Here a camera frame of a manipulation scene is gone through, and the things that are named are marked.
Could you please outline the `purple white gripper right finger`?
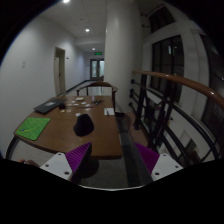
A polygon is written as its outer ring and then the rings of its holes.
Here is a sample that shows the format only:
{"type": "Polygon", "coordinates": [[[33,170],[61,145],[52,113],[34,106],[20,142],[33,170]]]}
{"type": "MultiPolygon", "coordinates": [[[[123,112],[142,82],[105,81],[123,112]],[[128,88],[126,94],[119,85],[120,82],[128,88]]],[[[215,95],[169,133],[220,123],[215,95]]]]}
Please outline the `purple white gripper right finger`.
{"type": "Polygon", "coordinates": [[[183,167],[167,153],[156,153],[152,149],[139,143],[136,143],[135,146],[143,163],[146,177],[150,182],[157,181],[183,169],[183,167]]]}

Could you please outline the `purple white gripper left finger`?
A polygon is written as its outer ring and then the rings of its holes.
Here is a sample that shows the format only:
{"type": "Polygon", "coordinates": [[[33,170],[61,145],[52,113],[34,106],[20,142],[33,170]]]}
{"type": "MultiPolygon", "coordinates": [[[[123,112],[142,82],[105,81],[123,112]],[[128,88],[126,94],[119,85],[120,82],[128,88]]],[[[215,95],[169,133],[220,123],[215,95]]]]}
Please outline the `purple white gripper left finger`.
{"type": "Polygon", "coordinates": [[[88,142],[68,153],[58,152],[41,169],[59,176],[65,180],[71,180],[83,165],[85,165],[92,153],[92,143],[88,142]]]}

